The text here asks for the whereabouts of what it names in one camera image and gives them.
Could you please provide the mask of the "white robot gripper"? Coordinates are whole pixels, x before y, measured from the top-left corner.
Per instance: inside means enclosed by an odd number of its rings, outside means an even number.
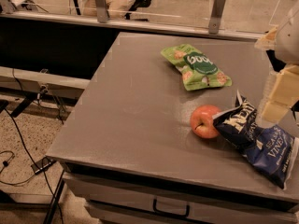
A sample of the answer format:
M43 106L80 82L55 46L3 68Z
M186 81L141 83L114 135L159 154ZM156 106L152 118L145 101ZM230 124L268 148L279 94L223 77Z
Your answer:
M279 123L299 101L299 1L279 26L262 35L254 47L267 50L266 54L276 71L270 73L266 82L261 116L268 122Z

